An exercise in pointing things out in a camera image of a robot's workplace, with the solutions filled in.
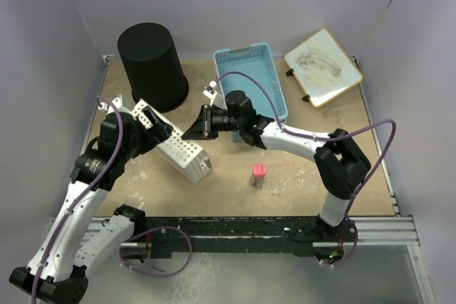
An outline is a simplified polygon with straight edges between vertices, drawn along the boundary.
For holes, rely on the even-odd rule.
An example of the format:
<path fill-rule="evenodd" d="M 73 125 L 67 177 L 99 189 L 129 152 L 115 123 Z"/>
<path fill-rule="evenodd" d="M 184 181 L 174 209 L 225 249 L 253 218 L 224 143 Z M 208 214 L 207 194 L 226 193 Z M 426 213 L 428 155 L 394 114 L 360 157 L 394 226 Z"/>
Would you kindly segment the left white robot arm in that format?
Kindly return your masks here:
<path fill-rule="evenodd" d="M 83 237 L 98 207 L 130 160 L 171 138 L 174 127 L 151 107 L 110 109 L 100 133 L 87 145 L 71 173 L 63 205 L 42 246 L 27 266 L 11 272 L 12 285 L 31 302 L 79 303 L 88 288 L 88 275 L 126 240 L 139 241 L 147 228 L 145 212 L 118 207 L 107 226 L 88 243 Z"/>

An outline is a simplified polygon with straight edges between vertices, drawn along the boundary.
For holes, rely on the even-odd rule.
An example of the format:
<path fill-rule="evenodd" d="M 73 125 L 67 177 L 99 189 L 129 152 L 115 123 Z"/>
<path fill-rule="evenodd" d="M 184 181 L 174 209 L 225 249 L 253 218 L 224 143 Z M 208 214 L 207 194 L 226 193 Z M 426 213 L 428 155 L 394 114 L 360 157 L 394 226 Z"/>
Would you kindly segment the blue perforated plastic basket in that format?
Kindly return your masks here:
<path fill-rule="evenodd" d="M 255 43 L 246 48 L 222 49 L 213 53 L 216 76 L 222 77 L 219 89 L 223 95 L 241 90 L 261 115 L 279 116 L 286 122 L 288 108 L 267 43 Z"/>

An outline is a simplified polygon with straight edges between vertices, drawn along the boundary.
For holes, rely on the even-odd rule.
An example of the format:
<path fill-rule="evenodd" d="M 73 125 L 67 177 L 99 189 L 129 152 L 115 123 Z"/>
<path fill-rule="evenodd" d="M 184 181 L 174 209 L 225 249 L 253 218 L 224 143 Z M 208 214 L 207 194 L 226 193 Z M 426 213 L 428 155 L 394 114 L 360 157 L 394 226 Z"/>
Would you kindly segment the large black plastic container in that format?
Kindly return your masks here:
<path fill-rule="evenodd" d="M 167 28 L 135 24 L 121 33 L 118 52 L 135 102 L 144 100 L 159 112 L 183 104 L 190 87 Z"/>

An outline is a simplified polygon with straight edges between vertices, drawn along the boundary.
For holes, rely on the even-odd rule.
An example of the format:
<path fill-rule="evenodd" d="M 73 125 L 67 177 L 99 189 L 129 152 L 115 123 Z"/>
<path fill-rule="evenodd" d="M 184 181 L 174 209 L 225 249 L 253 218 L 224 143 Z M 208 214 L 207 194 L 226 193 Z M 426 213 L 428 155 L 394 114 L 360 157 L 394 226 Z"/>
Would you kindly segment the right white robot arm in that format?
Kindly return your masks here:
<path fill-rule="evenodd" d="M 371 163 L 354 142 L 343 139 L 345 130 L 313 133 L 287 129 L 271 117 L 260 115 L 245 92 L 235 90 L 225 97 L 226 108 L 202 105 L 192 126 L 183 133 L 183 140 L 214 140 L 220 132 L 238 132 L 252 147 L 278 150 L 314 162 L 327 195 L 318 214 L 317 233 L 332 241 L 342 232 L 352 197 L 366 178 Z"/>

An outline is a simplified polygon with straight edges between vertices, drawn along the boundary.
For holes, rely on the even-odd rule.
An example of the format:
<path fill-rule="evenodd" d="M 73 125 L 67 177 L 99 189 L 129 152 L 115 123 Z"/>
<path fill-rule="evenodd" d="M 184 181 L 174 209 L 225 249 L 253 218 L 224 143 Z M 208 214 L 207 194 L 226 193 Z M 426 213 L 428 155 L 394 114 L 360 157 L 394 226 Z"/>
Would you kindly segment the white perforated plastic basket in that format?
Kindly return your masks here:
<path fill-rule="evenodd" d="M 183 140 L 181 138 L 183 131 L 178 126 L 170 122 L 147 102 L 140 100 L 131 113 L 146 130 L 150 127 L 150 123 L 144 115 L 145 108 L 151 108 L 158 117 L 174 127 L 172 136 L 167 137 L 167 140 L 156 146 L 155 149 L 190 182 L 198 183 L 212 170 L 212 163 L 206 150 L 196 142 Z"/>

